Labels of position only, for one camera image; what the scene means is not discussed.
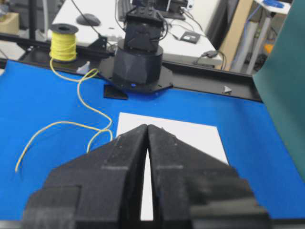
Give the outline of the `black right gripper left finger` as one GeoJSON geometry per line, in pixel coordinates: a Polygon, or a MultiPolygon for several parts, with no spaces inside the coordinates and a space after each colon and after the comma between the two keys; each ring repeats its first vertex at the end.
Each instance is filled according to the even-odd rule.
{"type": "Polygon", "coordinates": [[[59,167],[28,199],[24,229],[132,229],[139,225],[148,126],[59,167]]]}

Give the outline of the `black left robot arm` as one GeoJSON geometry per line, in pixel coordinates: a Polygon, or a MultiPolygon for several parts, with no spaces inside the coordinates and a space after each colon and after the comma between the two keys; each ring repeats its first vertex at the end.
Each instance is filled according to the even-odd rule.
{"type": "Polygon", "coordinates": [[[125,37],[117,43],[113,57],[99,65],[101,77],[123,91],[154,93],[171,88],[173,73],[163,66],[159,41],[168,32],[156,0],[134,0],[124,21],[125,37]]]}

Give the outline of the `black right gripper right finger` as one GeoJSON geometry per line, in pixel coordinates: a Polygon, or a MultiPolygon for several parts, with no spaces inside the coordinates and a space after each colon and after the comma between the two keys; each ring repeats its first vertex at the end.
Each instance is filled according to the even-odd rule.
{"type": "Polygon", "coordinates": [[[162,229],[269,229],[261,207],[236,169],[149,125],[155,216],[162,229]]]}

